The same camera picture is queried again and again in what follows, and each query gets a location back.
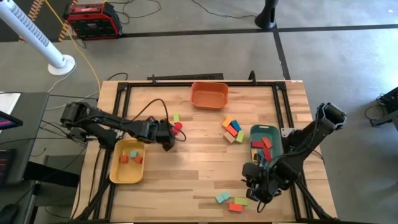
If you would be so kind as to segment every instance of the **red generator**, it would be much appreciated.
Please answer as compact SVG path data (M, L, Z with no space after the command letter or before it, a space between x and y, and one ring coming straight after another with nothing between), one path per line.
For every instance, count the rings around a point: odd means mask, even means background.
M63 18L82 40L113 39L122 34L119 16L109 3L70 6Z

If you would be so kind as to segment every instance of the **orange plastic bin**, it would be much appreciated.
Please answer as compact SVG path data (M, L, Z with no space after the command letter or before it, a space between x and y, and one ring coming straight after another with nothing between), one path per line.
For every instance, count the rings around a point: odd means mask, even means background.
M228 103L228 85L194 82L191 87L191 102L199 109L220 110Z

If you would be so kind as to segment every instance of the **wooden table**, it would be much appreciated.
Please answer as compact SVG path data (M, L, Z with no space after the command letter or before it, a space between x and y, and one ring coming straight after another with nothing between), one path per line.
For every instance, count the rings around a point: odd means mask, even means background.
M117 85L117 81L103 83L98 102L100 109L113 112ZM294 125L296 128L304 128L312 121L304 84L301 81L286 81L286 86ZM278 127L271 88L230 87L228 105L221 111L195 109L190 102L189 87L133 88L127 118L131 119L155 98L166 102L170 120L174 113L180 114L187 141L176 142L169 152L164 152L160 144L146 145L144 178L138 184L116 186L112 222L294 221L292 200L288 191L282 192L281 196L267 204L262 213L256 212L257 203L253 201L250 201L243 213L234 213L228 211L228 203L218 204L215 200L215 196L224 191L232 196L229 202L233 201L233 197L245 196L247 188L240 180L243 178L242 166L249 160L250 127L254 124ZM287 127L281 94L279 98ZM148 107L139 119L150 115L157 119L165 117L160 102ZM221 123L226 115L239 121L245 132L243 144L228 144L223 139L225 130ZM89 143L81 172L80 203L75 216L88 204L98 150L97 142ZM103 156L104 152L101 152L95 168L93 195L98 186ZM322 160L316 154L311 154L305 161L304 171L308 189L325 211L335 217L335 206ZM297 192L304 217L302 196L298 189ZM100 218L104 216L107 199L106 192L101 204Z

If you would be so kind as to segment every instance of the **black cable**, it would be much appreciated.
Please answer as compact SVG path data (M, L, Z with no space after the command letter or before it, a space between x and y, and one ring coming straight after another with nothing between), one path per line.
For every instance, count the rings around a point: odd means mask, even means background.
M234 18L234 19L242 19L242 18L245 18L245 17L254 17L254 18L256 18L255 15L246 15L246 16L220 15L220 14L217 14L217 13L214 13L214 12L210 12L207 8L203 7L201 4L199 4L199 3L196 2L195 0L191 0L191 1L192 1L193 3L195 3L195 4L197 4L198 6L200 6L202 9L204 9L207 13L212 14L212 15L215 15L215 16L220 16L220 17L224 17L224 18L229 17L229 18Z

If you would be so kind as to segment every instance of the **concrete floor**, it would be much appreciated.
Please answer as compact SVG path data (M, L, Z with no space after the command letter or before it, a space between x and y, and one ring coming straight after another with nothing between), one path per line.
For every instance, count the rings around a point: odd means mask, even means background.
M264 0L197 0L220 14L258 14ZM94 2L81 0L80 3ZM252 29L253 18L231 19L207 14L189 0L159 0L162 10L131 19L124 32ZM137 0L126 7L131 16L157 9L154 2ZM395 0L288 0L277 7L279 27L398 24ZM321 102L345 110L348 123L322 143L333 199L342 220L368 223L398 222L398 133L391 124L370 127L363 112L380 93L398 86L398 29L280 34L290 76L304 80L313 112ZM78 62L76 71L52 93L86 96L97 91L90 68L70 41L55 44ZM27 44L0 43L2 91L47 91L58 78L47 73L47 62ZM130 80L155 74L184 75L223 72L225 79L283 79L272 34L220 34L143 37L87 42L82 50L101 80L128 72ZM51 98L49 107L68 102ZM62 110L45 114L58 121ZM74 143L39 140L33 154L47 147L48 155L77 154ZM32 158L42 162L42 157ZM68 216L70 208L50 208ZM42 209L36 223L62 221Z

